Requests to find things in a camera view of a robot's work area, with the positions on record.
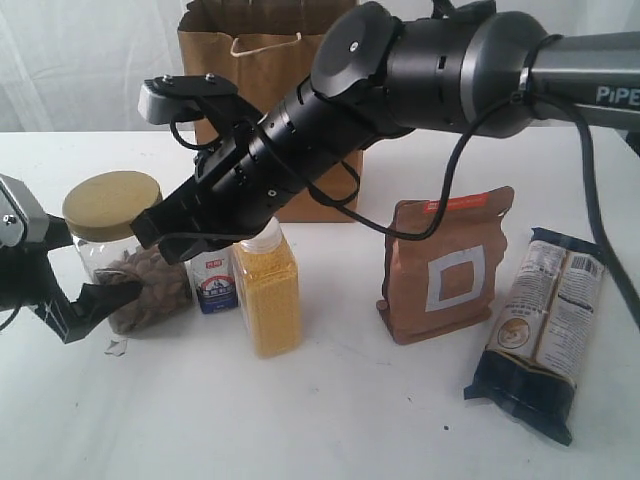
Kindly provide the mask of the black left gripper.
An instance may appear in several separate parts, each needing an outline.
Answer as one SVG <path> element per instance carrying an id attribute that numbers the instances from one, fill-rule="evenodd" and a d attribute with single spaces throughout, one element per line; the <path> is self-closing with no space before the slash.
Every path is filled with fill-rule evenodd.
<path id="1" fill-rule="evenodd" d="M 137 300 L 142 291 L 138 281 L 119 284 L 83 284 L 79 297 L 71 302 L 61 289 L 49 261 L 51 250 L 71 245 L 65 221 L 53 215 L 44 238 L 36 243 L 1 247 L 1 320 L 6 329 L 22 308 L 29 308 L 65 344 L 84 339 L 103 320 Z"/>

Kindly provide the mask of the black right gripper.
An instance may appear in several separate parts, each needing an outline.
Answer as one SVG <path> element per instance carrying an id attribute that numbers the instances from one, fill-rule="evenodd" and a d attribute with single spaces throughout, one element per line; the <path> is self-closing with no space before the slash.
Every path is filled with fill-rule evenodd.
<path id="1" fill-rule="evenodd" d="M 303 190 L 324 201 L 320 177 L 350 153 L 350 118 L 269 114 L 245 118 L 233 135 L 200 157 L 194 174 L 131 223 L 139 243 L 168 264 L 222 250 L 258 234 Z"/>

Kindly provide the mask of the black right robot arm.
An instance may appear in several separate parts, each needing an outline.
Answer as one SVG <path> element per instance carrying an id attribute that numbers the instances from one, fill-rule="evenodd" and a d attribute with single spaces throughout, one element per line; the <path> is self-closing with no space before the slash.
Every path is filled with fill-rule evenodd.
<path id="1" fill-rule="evenodd" d="M 172 264 L 255 237 L 302 191 L 348 213 L 351 196 L 322 192 L 318 179 L 417 129 L 508 138 L 576 111 L 635 131 L 639 36 L 552 35 L 491 1 L 438 1 L 430 17 L 403 21 L 372 1 L 331 26 L 309 74 L 268 112 L 209 73 L 147 80 L 140 100 L 152 124 L 204 119 L 217 133 L 195 147 L 193 175 L 132 221 L 139 243 Z"/>

